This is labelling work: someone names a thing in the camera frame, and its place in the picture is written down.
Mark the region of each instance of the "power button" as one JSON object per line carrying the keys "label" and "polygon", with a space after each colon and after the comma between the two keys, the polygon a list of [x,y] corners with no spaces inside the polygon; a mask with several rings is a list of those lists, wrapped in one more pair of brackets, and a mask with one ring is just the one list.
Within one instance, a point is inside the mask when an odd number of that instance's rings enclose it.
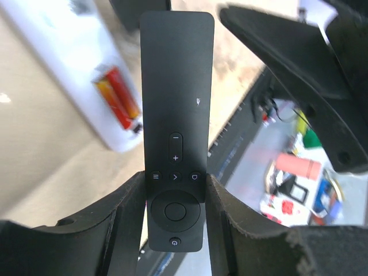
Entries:
{"label": "power button", "polygon": [[178,246],[179,244],[181,244],[181,240],[178,238],[178,237],[172,237],[171,239],[170,239],[170,244],[172,245],[172,246]]}

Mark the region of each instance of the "volume button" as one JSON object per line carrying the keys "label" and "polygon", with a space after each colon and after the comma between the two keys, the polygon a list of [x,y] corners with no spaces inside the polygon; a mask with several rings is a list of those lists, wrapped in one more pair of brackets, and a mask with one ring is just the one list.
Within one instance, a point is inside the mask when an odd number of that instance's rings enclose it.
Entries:
{"label": "volume button", "polygon": [[168,138],[168,159],[171,163],[179,163],[183,160],[183,136],[174,132]]}

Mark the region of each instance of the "orange object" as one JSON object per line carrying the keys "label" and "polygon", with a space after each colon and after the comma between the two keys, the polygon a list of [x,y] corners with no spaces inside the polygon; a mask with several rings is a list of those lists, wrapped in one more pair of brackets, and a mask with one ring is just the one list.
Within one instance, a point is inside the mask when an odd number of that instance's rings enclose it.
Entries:
{"label": "orange object", "polygon": [[125,108],[130,119],[135,119],[141,115],[141,111],[137,106],[131,92],[125,84],[118,67],[114,66],[106,73],[106,79],[110,82],[120,103]]}
{"label": "orange object", "polygon": [[133,125],[133,121],[129,118],[127,112],[119,103],[119,100],[115,95],[109,81],[106,79],[101,79],[96,82],[95,85],[124,129],[129,129]]}
{"label": "orange object", "polygon": [[298,177],[305,177],[316,181],[321,171],[321,163],[299,158],[291,154],[280,154],[275,163],[275,168]]}

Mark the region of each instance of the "circular navigation pad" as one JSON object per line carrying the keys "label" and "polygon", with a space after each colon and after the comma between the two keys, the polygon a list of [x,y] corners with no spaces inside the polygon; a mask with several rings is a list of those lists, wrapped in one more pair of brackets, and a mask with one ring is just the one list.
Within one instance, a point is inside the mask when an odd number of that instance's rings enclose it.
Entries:
{"label": "circular navigation pad", "polygon": [[201,207],[191,194],[181,190],[170,190],[159,194],[153,200],[151,214],[162,229],[182,232],[197,222]]}

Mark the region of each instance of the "beige tabletop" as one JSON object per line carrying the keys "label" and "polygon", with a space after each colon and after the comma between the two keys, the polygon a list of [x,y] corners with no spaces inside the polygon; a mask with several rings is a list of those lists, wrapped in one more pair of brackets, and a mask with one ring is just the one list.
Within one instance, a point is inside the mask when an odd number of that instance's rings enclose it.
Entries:
{"label": "beige tabletop", "polygon": [[[241,0],[242,5],[295,16],[297,0]],[[96,0],[140,89],[137,36],[125,34],[108,0]],[[172,0],[174,10],[211,12],[218,0]],[[262,62],[216,20],[210,142],[262,68]],[[144,170],[143,145],[107,149],[0,13],[0,218],[55,225]],[[147,238],[144,226],[142,243]]]}

